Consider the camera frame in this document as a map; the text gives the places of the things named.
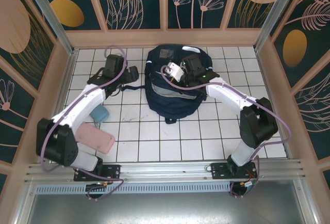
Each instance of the pink circle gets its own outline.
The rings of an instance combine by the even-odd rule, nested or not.
[[[206,6],[201,6],[201,11],[207,11],[207,7]]]
[[[2,105],[2,110],[9,110],[10,108],[10,102],[6,102]]]

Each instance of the black mounting plate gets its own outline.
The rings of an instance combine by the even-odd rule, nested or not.
[[[250,175],[246,172],[248,170],[254,177],[257,177],[256,165],[253,162],[249,162],[237,171],[233,176],[227,168],[227,162],[212,163],[211,173],[213,179],[249,179]]]
[[[120,176],[120,165],[103,165],[100,177],[118,179]],[[90,181],[104,181],[92,176],[86,175],[82,171],[75,170],[73,181],[75,182],[90,182]]]

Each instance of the robotic arm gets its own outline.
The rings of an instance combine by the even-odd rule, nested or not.
[[[119,75],[123,68],[123,62],[124,59],[122,56],[109,55],[105,67],[100,68],[99,71],[87,81],[86,87],[76,100],[82,95],[85,97],[71,109],[70,113],[60,122],[49,138],[44,154],[46,158],[66,167],[72,166],[86,171],[94,171],[97,175],[101,174],[103,167],[102,159],[81,151],[77,146],[74,135],[87,116],[115,92],[120,85],[134,82],[139,78],[137,68],[130,67],[112,84],[85,95],[90,89],[103,85]],[[37,125],[36,147],[36,152],[39,156],[41,155],[41,149],[47,133],[64,113],[72,107],[74,102],[76,101],[73,101],[66,109],[50,120],[43,118],[39,121]]]
[[[181,87],[191,88],[206,83],[215,83],[206,85],[198,90],[225,103],[237,115],[240,115],[240,135],[242,140],[235,152],[227,159],[227,168],[233,177],[235,177],[238,171],[243,169],[244,165],[251,161],[252,156],[257,152],[256,149],[277,132],[278,127],[275,118],[246,100],[250,98],[272,111],[272,106],[268,99],[262,98],[257,100],[238,90],[232,91],[221,86],[221,84],[226,82],[217,73],[203,68],[198,55],[188,56],[183,59],[183,68],[173,62],[169,63],[165,73],[173,77],[176,80],[176,85]]]

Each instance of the backpack strap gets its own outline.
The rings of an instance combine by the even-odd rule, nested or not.
[[[165,123],[166,123],[166,124],[173,124],[173,123],[176,123],[176,119],[165,118]]]
[[[145,89],[145,86],[123,86],[122,88],[122,91],[128,89],[128,90],[137,90],[137,89]]]

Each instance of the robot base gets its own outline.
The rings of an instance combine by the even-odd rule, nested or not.
[[[248,170],[255,178],[257,178],[256,165],[253,162],[248,162],[244,166],[239,167],[235,175],[228,169],[228,162],[212,163],[211,173],[213,179],[249,179]]]

